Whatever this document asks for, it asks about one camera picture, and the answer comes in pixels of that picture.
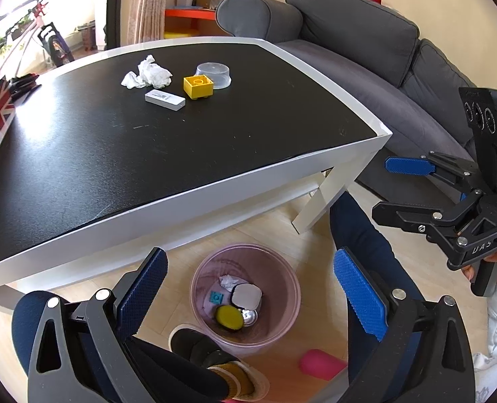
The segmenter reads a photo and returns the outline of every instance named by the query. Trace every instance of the white table frame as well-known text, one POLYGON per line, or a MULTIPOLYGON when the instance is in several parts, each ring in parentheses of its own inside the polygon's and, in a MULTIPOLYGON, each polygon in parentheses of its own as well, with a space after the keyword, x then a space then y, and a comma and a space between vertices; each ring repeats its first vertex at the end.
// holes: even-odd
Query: white table frame
POLYGON ((48 84, 55 77, 112 56, 194 43, 255 44, 270 51, 341 100, 375 131, 376 137, 303 154, 154 201, 6 258, 0 261, 1 311, 11 313, 23 293, 55 289, 139 262, 152 247, 171 250, 315 191, 292 222, 303 233, 338 199, 392 135, 363 104, 327 76, 259 39, 197 37, 128 45, 54 69, 41 76, 39 83, 48 84), (322 171, 330 168, 328 176, 323 176, 322 171), (17 289, 8 287, 10 283, 17 289))

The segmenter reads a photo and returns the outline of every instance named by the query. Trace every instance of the black tabletop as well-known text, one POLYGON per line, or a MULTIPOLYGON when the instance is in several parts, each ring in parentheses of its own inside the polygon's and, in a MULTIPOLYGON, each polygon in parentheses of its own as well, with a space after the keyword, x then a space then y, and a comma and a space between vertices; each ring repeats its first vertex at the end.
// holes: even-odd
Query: black tabletop
POLYGON ((135 51, 63 74, 17 110, 0 146, 0 260, 131 208, 375 132, 311 78, 251 44, 135 51), (172 72, 171 111, 120 85, 152 54, 172 72), (183 77, 230 67, 192 101, 183 77))

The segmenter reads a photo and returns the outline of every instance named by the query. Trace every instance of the curtain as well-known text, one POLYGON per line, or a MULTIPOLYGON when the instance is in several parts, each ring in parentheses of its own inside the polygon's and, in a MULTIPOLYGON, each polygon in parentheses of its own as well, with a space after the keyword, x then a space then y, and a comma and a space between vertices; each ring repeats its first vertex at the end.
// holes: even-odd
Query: curtain
POLYGON ((165 7, 166 0, 131 0, 127 44, 163 39, 165 7))

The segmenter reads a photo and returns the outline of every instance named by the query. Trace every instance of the black camera device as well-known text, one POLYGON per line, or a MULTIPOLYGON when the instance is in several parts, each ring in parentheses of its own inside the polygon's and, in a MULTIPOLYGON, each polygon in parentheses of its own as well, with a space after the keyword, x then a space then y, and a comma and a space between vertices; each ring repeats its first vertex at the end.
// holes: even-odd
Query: black camera device
POLYGON ((381 202, 372 216, 382 226, 426 234, 443 250, 451 270, 472 265, 472 292, 489 297, 497 284, 497 263, 483 258, 497 251, 497 90, 459 88, 459 94, 478 161, 431 151, 420 159, 390 157, 386 168, 433 176, 460 191, 461 201, 446 211, 381 202))

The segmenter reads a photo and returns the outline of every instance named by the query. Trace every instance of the orange shelf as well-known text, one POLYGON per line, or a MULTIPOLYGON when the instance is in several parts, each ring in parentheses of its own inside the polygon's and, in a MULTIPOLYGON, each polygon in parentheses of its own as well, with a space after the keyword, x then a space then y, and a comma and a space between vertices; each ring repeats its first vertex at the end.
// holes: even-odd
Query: orange shelf
POLYGON ((165 16, 177 16, 179 18, 210 19, 215 20, 214 10, 202 9, 166 9, 165 16))

